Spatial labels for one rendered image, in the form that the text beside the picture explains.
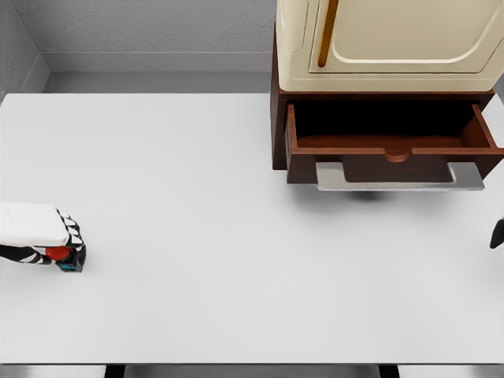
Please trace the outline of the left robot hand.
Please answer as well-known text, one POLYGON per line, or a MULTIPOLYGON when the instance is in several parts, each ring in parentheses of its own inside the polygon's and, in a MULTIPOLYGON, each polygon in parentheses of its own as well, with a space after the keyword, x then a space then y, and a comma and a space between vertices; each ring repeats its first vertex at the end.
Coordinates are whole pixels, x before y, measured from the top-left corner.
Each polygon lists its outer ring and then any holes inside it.
POLYGON ((87 249, 80 226, 50 204, 0 202, 0 258, 21 264, 49 265, 47 247, 67 246, 80 252, 85 265, 87 249))

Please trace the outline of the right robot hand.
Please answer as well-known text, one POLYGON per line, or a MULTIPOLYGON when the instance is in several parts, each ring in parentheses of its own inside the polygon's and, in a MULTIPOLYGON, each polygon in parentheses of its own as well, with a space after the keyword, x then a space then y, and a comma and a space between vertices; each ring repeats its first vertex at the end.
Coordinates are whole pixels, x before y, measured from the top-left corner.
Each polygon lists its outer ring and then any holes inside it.
POLYGON ((497 221, 491 235, 490 248, 495 249, 504 244, 504 217, 497 221))

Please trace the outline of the red button switch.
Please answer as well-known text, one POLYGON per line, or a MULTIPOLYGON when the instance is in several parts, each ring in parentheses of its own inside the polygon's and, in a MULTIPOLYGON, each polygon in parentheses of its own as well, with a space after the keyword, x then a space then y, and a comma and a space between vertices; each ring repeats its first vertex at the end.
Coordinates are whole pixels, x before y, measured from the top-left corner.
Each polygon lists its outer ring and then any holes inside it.
POLYGON ((80 252, 67 246, 47 247, 46 256, 55 262, 62 272, 82 272, 83 262, 80 252))

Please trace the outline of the brown wooden drawer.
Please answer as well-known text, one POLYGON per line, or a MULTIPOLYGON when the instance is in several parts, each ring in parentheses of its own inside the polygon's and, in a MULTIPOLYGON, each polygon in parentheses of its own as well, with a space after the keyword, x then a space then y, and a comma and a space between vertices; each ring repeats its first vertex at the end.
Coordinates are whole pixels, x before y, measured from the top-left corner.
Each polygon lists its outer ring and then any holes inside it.
POLYGON ((316 183, 318 162, 342 163, 351 183, 447 183, 450 162, 486 177, 504 160, 467 101, 294 102, 284 138, 288 183, 316 183))

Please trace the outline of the cream cabinet with door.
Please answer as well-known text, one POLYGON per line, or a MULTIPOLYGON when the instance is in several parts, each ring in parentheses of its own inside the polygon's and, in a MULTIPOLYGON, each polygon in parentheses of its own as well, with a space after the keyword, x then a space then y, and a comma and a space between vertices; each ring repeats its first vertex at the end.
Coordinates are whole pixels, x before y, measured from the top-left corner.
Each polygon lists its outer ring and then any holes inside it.
POLYGON ((488 91, 504 0, 277 0, 285 91, 488 91))

